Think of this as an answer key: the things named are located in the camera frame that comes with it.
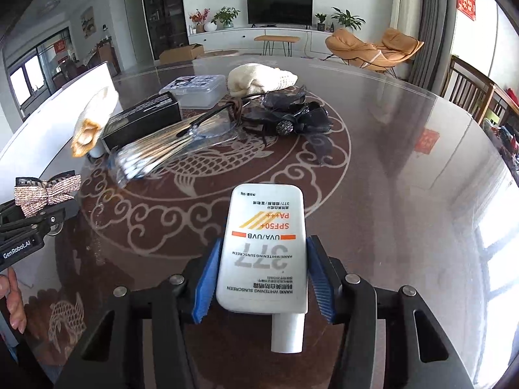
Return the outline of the person's left hand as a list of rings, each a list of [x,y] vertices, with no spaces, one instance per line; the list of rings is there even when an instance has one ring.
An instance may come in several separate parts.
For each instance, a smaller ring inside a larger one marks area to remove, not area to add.
[[[6,306],[9,312],[9,322],[13,329],[21,334],[26,330],[26,312],[21,291],[18,288],[18,280],[13,268],[7,269],[6,275],[0,276],[0,297],[6,298]]]

